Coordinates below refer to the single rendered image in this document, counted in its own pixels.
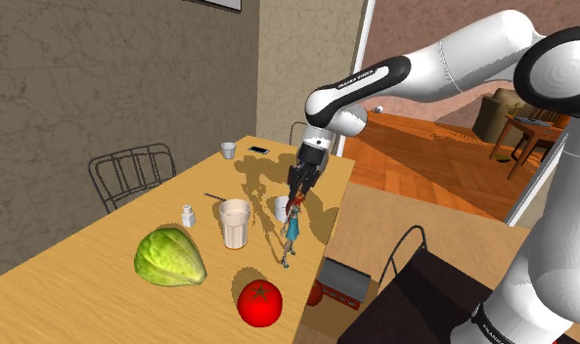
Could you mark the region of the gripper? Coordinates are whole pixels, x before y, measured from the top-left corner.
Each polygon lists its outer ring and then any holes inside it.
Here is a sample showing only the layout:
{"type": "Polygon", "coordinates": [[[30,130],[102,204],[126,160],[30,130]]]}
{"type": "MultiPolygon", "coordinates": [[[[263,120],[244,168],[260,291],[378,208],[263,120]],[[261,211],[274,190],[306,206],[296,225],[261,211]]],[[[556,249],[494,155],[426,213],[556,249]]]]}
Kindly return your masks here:
{"type": "Polygon", "coordinates": [[[302,143],[297,151],[296,166],[289,168],[289,196],[296,196],[299,191],[307,195],[325,171],[328,160],[328,150],[302,143]]]}

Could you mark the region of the white mug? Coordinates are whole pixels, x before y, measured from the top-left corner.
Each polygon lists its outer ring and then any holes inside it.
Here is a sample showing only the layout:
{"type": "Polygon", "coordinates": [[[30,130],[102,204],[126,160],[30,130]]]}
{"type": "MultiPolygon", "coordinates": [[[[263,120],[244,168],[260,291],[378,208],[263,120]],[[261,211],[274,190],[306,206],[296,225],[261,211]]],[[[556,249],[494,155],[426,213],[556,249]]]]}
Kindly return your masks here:
{"type": "Polygon", "coordinates": [[[289,197],[287,195],[281,195],[275,199],[275,210],[274,210],[275,218],[282,223],[285,223],[287,220],[286,207],[288,201],[289,197]]]}

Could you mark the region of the doll in blue dress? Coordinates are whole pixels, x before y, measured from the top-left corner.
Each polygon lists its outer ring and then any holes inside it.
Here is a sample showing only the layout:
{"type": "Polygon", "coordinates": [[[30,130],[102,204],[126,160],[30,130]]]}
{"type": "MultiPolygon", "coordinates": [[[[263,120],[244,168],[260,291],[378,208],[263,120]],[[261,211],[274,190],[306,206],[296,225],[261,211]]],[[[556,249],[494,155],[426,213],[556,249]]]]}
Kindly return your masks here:
{"type": "Polygon", "coordinates": [[[286,239],[281,264],[286,269],[289,267],[287,259],[288,254],[295,254],[293,243],[296,241],[299,235],[298,216],[300,213],[300,205],[303,199],[304,196],[302,192],[298,191],[296,196],[289,201],[287,205],[287,219],[281,229],[281,234],[286,239]]]}

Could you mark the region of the tall beige ribbed cup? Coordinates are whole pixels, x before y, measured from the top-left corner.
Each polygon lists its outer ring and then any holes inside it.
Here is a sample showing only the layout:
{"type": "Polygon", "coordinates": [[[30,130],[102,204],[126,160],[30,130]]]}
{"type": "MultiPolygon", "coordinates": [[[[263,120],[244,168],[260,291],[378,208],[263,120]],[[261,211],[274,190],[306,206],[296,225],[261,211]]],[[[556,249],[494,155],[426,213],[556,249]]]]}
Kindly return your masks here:
{"type": "Polygon", "coordinates": [[[224,245],[229,249],[241,249],[247,242],[250,205],[242,199],[227,199],[219,207],[224,245]]]}

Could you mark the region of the red box with grey roof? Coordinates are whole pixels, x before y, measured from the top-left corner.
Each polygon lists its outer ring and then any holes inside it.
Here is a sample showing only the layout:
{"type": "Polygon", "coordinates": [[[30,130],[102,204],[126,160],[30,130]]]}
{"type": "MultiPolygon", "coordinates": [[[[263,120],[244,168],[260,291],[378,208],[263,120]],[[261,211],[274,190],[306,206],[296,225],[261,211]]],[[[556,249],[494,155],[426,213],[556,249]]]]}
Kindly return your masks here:
{"type": "Polygon", "coordinates": [[[326,257],[317,281],[323,286],[325,295],[358,310],[365,301],[371,276],[326,257]]]}

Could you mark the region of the red ball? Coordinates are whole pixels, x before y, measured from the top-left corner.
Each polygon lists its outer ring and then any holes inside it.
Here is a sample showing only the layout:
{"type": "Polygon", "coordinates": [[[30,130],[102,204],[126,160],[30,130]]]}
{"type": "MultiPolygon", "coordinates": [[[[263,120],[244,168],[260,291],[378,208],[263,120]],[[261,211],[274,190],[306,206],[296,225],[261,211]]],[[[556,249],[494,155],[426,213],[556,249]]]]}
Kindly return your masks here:
{"type": "Polygon", "coordinates": [[[308,296],[306,305],[307,306],[317,306],[323,299],[323,286],[318,280],[314,280],[310,294],[308,296]]]}

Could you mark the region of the red tomato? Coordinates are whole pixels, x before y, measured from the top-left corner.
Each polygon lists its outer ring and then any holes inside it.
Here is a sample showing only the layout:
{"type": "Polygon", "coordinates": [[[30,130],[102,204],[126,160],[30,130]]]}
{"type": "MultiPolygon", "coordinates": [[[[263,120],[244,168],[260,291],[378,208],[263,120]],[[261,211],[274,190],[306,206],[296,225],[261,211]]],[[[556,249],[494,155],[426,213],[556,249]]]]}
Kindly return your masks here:
{"type": "Polygon", "coordinates": [[[247,324],[266,327],[279,319],[283,310],[283,296],[273,283],[256,279],[248,283],[240,293],[237,309],[247,324]]]}

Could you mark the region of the green cabbage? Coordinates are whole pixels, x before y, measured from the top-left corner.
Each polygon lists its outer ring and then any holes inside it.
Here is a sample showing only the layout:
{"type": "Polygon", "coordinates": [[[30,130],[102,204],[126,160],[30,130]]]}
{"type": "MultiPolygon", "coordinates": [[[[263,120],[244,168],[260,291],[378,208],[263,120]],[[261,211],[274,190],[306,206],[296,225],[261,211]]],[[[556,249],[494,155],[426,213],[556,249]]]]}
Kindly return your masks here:
{"type": "Polygon", "coordinates": [[[134,270],[160,286],[200,285],[207,277],[201,255],[183,230],[159,228],[139,243],[134,270]]]}

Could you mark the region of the brown wooden side table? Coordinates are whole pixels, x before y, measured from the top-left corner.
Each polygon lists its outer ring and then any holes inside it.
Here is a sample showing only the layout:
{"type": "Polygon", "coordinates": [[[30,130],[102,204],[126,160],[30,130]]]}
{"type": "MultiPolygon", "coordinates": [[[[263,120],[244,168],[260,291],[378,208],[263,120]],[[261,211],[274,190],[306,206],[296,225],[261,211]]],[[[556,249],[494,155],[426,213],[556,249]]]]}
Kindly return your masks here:
{"type": "Polygon", "coordinates": [[[504,142],[505,138],[507,137],[512,127],[519,129],[524,135],[526,135],[527,136],[526,147],[522,150],[510,174],[508,175],[508,179],[511,180],[515,172],[524,163],[524,161],[527,159],[531,151],[535,148],[537,142],[539,140],[545,140],[554,143],[559,138],[562,129],[557,128],[555,126],[547,127],[547,126],[538,126],[535,124],[522,123],[518,121],[515,116],[506,115],[506,119],[507,119],[506,124],[502,132],[500,133],[500,136],[496,142],[496,145],[492,149],[489,158],[492,159],[494,157],[494,154],[499,150],[502,142],[504,142]]]}

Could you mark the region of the wall picture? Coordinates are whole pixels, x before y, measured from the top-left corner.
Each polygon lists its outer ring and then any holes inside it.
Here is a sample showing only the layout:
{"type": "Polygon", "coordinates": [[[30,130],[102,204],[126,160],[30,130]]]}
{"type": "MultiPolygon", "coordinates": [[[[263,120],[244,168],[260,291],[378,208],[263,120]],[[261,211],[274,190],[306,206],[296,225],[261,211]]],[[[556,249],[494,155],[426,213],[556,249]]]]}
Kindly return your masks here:
{"type": "Polygon", "coordinates": [[[243,9],[243,0],[183,0],[189,2],[196,2],[215,8],[230,10],[233,12],[240,12],[243,9]]]}

